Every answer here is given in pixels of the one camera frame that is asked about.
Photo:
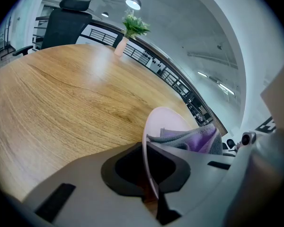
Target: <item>wooden table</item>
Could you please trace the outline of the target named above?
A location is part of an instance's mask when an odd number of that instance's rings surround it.
[[[167,83],[112,48],[64,45],[9,63],[0,69],[0,187],[22,200],[79,157],[141,141],[158,106],[198,127]]]

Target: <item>black office chair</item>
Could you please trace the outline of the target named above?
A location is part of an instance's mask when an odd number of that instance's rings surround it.
[[[224,142],[222,143],[222,148],[223,149],[228,149],[227,145]]]
[[[48,25],[42,42],[41,50],[49,47],[75,44],[78,37],[91,22],[92,16],[86,11],[90,1],[62,0],[59,4],[61,9],[55,9],[49,16]],[[33,46],[26,46],[13,53],[13,56],[27,55]]]
[[[236,144],[232,139],[228,139],[226,141],[227,145],[229,146],[230,149],[232,149]]]

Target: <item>fluorescent light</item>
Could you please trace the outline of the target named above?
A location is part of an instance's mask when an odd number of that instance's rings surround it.
[[[228,91],[227,91],[227,90],[225,90],[224,88],[222,88],[220,85],[218,85],[218,86],[219,86],[219,88],[221,88],[221,89],[222,89],[223,93],[225,93],[225,94],[227,94],[227,95],[228,95]]]
[[[223,86],[221,83],[219,84],[222,88],[226,89],[229,91],[231,94],[235,95],[233,91],[229,90],[226,86]]]
[[[202,75],[203,77],[207,77],[205,74],[198,72],[200,75]]]
[[[140,10],[140,8],[141,8],[140,0],[126,0],[125,2],[132,9]]]
[[[101,15],[104,16],[104,17],[108,17],[108,13],[107,12],[101,13]]]

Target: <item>chair armrest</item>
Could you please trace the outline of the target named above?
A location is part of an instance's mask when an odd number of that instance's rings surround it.
[[[27,54],[28,54],[27,51],[30,50],[30,49],[32,49],[32,48],[33,48],[32,45],[23,47],[23,48],[21,48],[21,49],[15,51],[15,52],[13,53],[13,56],[19,55],[19,54],[21,54],[21,53],[22,53],[23,55],[27,55]]]

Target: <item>concrete ceiling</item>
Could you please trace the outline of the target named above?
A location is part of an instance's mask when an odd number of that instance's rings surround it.
[[[225,33],[206,6],[200,0],[140,1],[142,8],[135,11],[135,15],[151,25],[151,33],[147,37],[158,47],[161,47],[160,38],[155,34],[164,31],[165,36],[172,37],[184,50],[185,62],[190,63],[193,70],[206,72],[235,91],[232,101],[240,108],[236,59]],[[103,20],[121,27],[121,19],[128,6],[125,0],[91,0],[89,8],[100,18],[102,12],[108,12],[109,20]],[[173,58],[172,52],[166,53]]]

